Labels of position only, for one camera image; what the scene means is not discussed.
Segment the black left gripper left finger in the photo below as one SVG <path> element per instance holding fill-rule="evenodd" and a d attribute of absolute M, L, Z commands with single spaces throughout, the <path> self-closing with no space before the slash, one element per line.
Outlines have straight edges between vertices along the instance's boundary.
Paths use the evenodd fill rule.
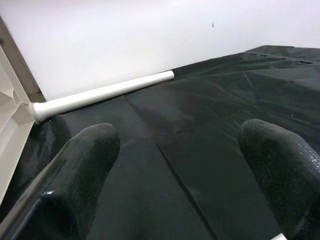
<path fill-rule="evenodd" d="M 85 239 L 120 145 L 119 132 L 109 123 L 89 126 L 68 140 L 3 219 L 1 239 Z"/>

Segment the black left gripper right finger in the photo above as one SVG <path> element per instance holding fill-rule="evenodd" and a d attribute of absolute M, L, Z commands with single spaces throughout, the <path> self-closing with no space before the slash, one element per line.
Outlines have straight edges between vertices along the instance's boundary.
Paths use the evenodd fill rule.
<path fill-rule="evenodd" d="M 249 119 L 238 134 L 259 190 L 288 240 L 320 238 L 320 156 L 298 134 Z"/>

